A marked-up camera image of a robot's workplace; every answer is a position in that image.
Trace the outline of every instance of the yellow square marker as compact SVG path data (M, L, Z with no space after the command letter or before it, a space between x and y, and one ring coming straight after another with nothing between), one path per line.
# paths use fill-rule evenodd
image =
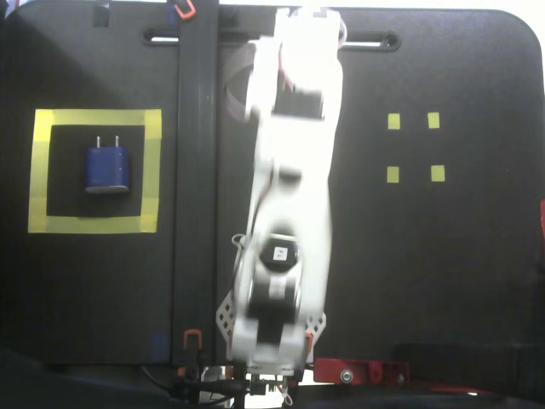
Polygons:
M445 166L435 164L432 166L432 181L445 181Z
M386 183L399 183L398 166L388 166L386 173Z
M401 117L398 113L389 113L388 114L388 129L389 130L400 130L401 129Z
M427 126L431 130L439 129L439 112L428 112L427 113Z

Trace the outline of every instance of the black square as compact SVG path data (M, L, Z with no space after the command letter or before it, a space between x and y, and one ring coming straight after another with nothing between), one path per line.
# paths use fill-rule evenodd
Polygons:
M144 126L56 125L51 128L48 169L48 216L124 217L139 216L142 201ZM119 146L129 155L129 192L85 192L87 150Z

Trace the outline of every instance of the label on robot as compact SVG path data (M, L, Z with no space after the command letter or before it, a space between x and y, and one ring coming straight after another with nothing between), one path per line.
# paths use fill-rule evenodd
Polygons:
M283 300L286 298L286 286L288 280L285 277L271 277L269 284L269 298L272 300Z
M285 262L288 259L288 249L286 247L275 247L272 259L279 262Z

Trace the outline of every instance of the vertical black rail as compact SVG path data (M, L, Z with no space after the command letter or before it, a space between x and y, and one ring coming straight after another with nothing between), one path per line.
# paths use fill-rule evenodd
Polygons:
M213 351L215 328L216 73L218 0L193 0L181 20L172 313L172 364L184 357L184 331L199 329Z

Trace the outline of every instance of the sticker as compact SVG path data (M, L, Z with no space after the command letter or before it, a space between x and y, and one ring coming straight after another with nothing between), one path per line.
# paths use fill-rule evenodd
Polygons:
M431 130L439 129L439 112L429 112L427 114L427 126Z
M156 233L159 212L160 109L37 109L32 138L28 233ZM144 126L141 214L131 217L47 216L49 144L54 125Z
M388 114L388 129L389 130L400 130L401 129L401 117L398 113L389 113Z
M287 284L288 279L285 276L271 277L271 282L269 283L269 298L272 300L284 300L286 298Z
M277 262L285 262L288 259L288 249L286 247L275 247L272 259Z
M386 183L399 183L399 167L398 166L387 167Z
M445 181L445 166L442 164L435 164L432 166L432 181Z

